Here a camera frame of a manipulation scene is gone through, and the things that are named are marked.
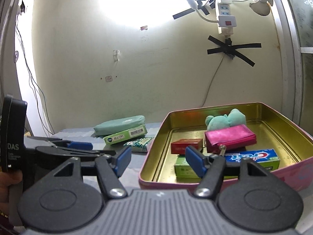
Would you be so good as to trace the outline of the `person's left hand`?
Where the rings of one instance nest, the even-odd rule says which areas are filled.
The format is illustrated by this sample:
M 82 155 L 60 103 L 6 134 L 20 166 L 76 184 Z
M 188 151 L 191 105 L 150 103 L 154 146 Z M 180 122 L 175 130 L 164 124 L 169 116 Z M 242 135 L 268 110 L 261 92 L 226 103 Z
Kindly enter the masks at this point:
M 22 181 L 22 172 L 0 173 L 0 202 L 1 212 L 9 215 L 9 189 L 12 185 L 17 185 Z

